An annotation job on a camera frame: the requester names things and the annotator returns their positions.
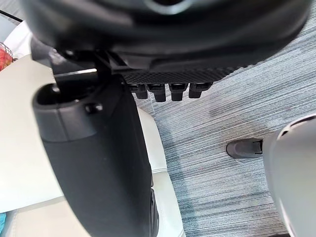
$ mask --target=red object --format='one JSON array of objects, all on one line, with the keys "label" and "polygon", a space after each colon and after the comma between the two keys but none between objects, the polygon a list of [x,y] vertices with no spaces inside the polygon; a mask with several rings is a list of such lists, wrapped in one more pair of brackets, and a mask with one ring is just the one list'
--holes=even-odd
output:
[{"label": "red object", "polygon": [[12,52],[3,43],[0,43],[0,71],[13,62]]}]

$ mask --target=black plastic tab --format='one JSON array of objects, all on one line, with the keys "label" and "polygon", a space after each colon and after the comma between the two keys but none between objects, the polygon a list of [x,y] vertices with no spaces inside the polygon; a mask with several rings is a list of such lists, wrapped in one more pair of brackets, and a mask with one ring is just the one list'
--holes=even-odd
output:
[{"label": "black plastic tab", "polygon": [[138,99],[147,99],[148,93],[144,84],[129,84],[130,92],[135,93]]},{"label": "black plastic tab", "polygon": [[181,101],[183,92],[188,88],[187,83],[169,84],[172,101]]},{"label": "black plastic tab", "polygon": [[166,101],[166,90],[164,84],[147,84],[148,91],[152,92],[157,102]]},{"label": "black plastic tab", "polygon": [[198,99],[202,91],[208,90],[212,85],[212,82],[190,83],[189,98]]}]

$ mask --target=white leather seat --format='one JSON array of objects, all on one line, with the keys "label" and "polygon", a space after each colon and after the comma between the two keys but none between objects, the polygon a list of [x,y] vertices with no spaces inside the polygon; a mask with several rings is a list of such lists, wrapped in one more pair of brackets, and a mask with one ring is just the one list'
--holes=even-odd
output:
[{"label": "white leather seat", "polygon": [[[52,82],[50,69],[30,55],[0,73],[0,212],[8,212],[1,237],[89,236],[63,197],[31,108],[34,92]],[[153,172],[158,236],[184,237],[157,126],[144,111],[139,116]]]}]

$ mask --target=black shoe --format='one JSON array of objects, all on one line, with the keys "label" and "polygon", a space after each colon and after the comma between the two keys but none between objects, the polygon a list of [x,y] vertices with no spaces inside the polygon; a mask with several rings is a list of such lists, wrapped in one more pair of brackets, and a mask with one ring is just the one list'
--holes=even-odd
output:
[{"label": "black shoe", "polygon": [[234,159],[262,157],[262,142],[260,138],[235,140],[227,144],[226,152]]},{"label": "black shoe", "polygon": [[270,237],[291,237],[290,234],[283,234],[283,235],[275,235]]}]

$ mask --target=gray striped carpet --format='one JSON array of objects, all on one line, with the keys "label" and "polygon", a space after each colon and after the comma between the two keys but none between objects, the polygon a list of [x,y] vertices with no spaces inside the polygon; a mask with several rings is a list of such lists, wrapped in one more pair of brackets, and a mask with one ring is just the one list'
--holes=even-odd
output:
[{"label": "gray striped carpet", "polygon": [[261,159],[236,162],[227,142],[264,137],[316,110],[316,9],[291,45],[214,84],[200,99],[137,100],[156,120],[188,237],[285,233]]}]

